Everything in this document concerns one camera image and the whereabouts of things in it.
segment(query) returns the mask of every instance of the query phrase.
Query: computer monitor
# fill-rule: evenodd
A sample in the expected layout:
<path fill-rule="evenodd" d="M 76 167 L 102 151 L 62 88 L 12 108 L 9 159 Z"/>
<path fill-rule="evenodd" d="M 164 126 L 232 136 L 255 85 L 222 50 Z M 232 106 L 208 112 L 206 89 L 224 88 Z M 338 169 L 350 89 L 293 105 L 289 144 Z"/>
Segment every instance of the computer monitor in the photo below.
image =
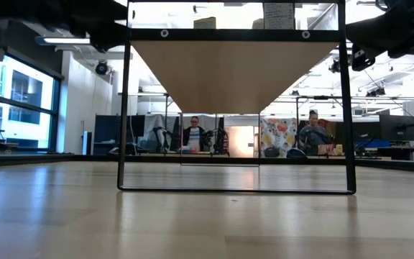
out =
<path fill-rule="evenodd" d="M 414 141 L 414 117 L 380 115 L 381 139 L 391 141 Z"/>

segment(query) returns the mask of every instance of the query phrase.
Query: wooden floor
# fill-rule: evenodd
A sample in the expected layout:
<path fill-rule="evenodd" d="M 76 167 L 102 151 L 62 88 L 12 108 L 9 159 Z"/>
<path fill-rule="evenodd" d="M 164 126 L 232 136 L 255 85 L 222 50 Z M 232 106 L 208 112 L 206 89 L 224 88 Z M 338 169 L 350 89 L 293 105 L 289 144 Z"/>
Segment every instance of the wooden floor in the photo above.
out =
<path fill-rule="evenodd" d="M 414 258 L 411 172 L 357 168 L 356 196 L 277 196 L 122 193 L 116 171 L 99 162 L 1 167 L 0 258 Z M 125 182 L 341 188 L 343 174 L 140 163 L 127 165 Z"/>

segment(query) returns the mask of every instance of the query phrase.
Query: man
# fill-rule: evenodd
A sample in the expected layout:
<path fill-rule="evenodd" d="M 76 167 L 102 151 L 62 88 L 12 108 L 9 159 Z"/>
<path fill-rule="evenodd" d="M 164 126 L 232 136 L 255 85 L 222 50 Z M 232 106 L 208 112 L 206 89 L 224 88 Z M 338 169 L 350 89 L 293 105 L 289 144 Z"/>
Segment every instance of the man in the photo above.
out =
<path fill-rule="evenodd" d="M 306 155 L 317 155 L 318 146 L 328 144 L 328 133 L 317 125 L 318 114 L 311 110 L 309 112 L 309 125 L 301 129 L 299 135 L 300 148 Z"/>
<path fill-rule="evenodd" d="M 201 141 L 201 136 L 204 129 L 199 127 L 199 118 L 197 116 L 191 117 L 191 127 L 183 130 L 183 145 L 191 147 L 191 150 L 197 152 L 203 151 L 204 144 Z"/>

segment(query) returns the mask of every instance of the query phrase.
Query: inverted triangle wooden board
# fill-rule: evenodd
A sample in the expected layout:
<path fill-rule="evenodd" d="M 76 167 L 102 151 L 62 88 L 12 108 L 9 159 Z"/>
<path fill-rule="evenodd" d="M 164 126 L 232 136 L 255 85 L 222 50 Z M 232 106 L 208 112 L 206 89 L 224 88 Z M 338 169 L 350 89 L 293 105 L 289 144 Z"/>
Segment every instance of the inverted triangle wooden board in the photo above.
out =
<path fill-rule="evenodd" d="M 132 45 L 182 112 L 258 114 L 338 43 L 134 41 Z"/>

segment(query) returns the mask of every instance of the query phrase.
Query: woman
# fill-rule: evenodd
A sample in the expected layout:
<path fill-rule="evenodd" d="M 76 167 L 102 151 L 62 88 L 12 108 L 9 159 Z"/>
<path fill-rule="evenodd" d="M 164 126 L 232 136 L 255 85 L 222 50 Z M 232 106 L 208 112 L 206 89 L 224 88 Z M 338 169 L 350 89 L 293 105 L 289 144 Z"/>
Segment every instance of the woman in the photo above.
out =
<path fill-rule="evenodd" d="M 318 146 L 328 144 L 328 133 L 325 129 L 317 125 L 318 114 L 315 111 L 309 112 L 309 125 L 301 129 L 299 144 L 301 150 L 306 155 L 317 155 Z"/>
<path fill-rule="evenodd" d="M 183 130 L 183 145 L 190 146 L 191 150 L 203 151 L 204 144 L 201 141 L 201 136 L 204 129 L 199 127 L 199 118 L 197 116 L 191 117 L 191 127 Z"/>

